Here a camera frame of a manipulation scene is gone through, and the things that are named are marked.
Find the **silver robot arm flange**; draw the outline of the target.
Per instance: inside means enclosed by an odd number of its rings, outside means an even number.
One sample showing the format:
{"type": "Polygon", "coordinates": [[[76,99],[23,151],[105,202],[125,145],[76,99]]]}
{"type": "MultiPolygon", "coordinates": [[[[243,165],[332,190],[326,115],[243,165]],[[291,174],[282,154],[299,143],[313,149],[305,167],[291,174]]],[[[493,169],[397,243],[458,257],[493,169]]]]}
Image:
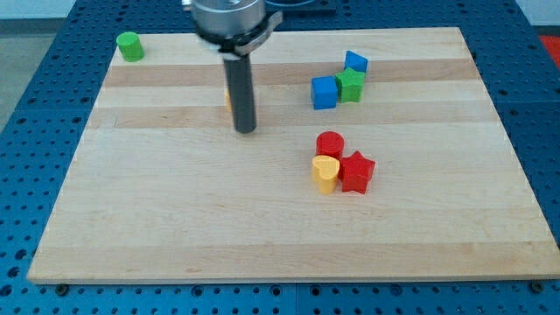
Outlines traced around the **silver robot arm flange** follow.
{"type": "Polygon", "coordinates": [[[194,30],[224,60],[249,56],[284,21],[281,11],[267,12],[264,0],[182,0],[194,30]]]}

